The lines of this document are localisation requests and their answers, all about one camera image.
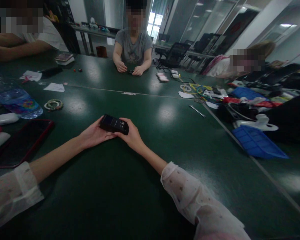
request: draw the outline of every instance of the hand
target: hand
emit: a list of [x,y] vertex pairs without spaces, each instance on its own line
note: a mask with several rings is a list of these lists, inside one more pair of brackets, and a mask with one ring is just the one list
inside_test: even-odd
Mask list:
[[116,62],[115,64],[117,66],[118,72],[126,72],[128,69],[126,65],[124,65],[124,62],[122,61]]
[[104,141],[115,138],[117,135],[112,132],[106,132],[105,130],[99,127],[99,123],[101,121],[99,118],[93,124],[91,124],[86,130],[84,130],[79,136],[79,141],[83,149],[87,149],[90,147],[94,147]]
[[132,73],[133,76],[142,76],[144,70],[142,66],[137,66],[134,69],[134,72]]
[[139,131],[137,127],[132,123],[132,121],[128,118],[120,118],[122,121],[127,122],[129,126],[128,135],[124,135],[119,132],[115,132],[114,134],[125,141],[129,147],[135,150],[137,153],[141,154],[142,151],[146,148],[146,145],[143,143]]
[[8,62],[12,60],[12,52],[10,48],[0,46],[0,62]]

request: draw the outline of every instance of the plastic bottle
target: plastic bottle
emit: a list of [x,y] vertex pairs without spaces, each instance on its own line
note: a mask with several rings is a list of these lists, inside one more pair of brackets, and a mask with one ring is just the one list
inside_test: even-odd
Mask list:
[[33,119],[43,112],[39,104],[18,84],[4,81],[0,74],[0,103],[24,119]]

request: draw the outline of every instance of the blue container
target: blue container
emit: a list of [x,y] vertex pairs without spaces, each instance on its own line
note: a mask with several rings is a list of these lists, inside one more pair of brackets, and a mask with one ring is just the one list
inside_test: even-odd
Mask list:
[[289,158],[277,145],[275,145],[261,130],[241,125],[232,130],[233,135],[241,143],[246,152],[254,157],[265,159]]
[[253,100],[256,97],[264,97],[260,93],[245,87],[237,87],[231,93],[233,93],[237,98],[246,97],[248,100]]

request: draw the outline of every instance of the white blouse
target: white blouse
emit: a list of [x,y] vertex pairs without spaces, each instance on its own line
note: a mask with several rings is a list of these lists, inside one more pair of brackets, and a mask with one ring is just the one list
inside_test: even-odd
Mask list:
[[[192,224],[198,224],[195,240],[250,240],[244,225],[211,196],[205,185],[185,170],[170,162],[162,171],[160,180],[178,211]],[[0,227],[43,198],[27,162],[2,175]]]

